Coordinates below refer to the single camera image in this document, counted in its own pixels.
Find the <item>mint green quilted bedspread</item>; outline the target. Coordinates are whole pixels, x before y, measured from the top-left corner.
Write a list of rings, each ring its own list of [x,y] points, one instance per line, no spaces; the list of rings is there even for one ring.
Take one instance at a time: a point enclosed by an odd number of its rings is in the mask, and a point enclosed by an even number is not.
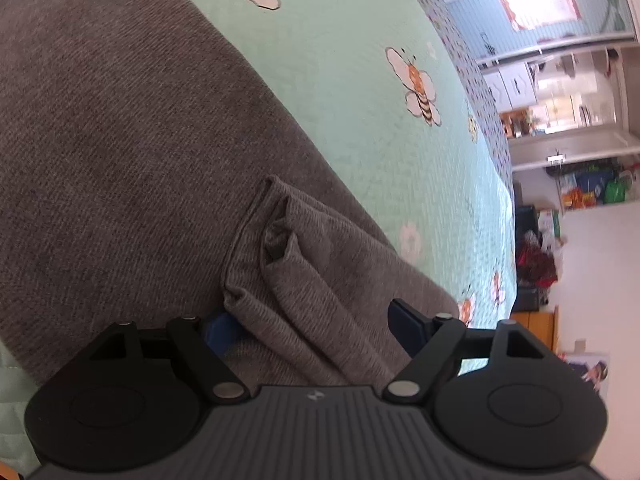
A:
[[[442,0],[189,0],[245,58],[397,255],[478,324],[515,288],[511,164],[486,84]],[[40,382],[1,338],[1,458],[38,462],[24,411]]]

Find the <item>wooden desk with drawers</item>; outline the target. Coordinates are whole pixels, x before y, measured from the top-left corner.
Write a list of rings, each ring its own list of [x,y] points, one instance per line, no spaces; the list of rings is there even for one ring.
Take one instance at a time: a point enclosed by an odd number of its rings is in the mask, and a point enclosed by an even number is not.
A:
[[[559,307],[555,307],[551,311],[512,312],[510,319],[527,328],[552,352],[558,352],[560,330]]]

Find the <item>grey knit trousers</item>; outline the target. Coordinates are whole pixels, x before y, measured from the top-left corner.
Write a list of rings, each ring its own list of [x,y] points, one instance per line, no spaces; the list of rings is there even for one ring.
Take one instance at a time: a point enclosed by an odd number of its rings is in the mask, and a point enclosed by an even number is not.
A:
[[[458,310],[189,0],[1,0],[1,338],[35,382],[226,310],[250,387],[383,387],[395,298]]]

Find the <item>sliding door wardrobe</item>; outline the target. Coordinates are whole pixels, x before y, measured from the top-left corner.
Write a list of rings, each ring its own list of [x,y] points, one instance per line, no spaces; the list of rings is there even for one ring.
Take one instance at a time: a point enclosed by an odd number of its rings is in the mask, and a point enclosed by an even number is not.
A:
[[[631,0],[444,0],[482,63],[543,48],[638,37]]]

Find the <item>framed pilot boy photo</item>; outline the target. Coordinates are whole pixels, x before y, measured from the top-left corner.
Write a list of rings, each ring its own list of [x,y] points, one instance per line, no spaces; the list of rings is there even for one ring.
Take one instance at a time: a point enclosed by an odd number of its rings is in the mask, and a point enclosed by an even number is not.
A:
[[[601,353],[562,353],[560,358],[605,400],[610,359]]]

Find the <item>white drawer cabinet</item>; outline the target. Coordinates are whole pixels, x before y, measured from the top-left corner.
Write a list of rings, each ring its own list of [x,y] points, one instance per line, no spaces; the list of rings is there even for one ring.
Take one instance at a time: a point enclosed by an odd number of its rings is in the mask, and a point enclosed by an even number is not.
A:
[[[483,76],[499,113],[537,103],[532,73],[526,63],[499,66]]]

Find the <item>dark red clothes pile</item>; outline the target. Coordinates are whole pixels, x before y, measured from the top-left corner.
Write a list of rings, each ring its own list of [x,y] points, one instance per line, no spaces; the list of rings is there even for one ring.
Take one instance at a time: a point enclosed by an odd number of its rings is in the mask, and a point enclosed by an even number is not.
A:
[[[553,256],[536,244],[521,242],[515,262],[518,280],[524,284],[549,288],[558,280]]]

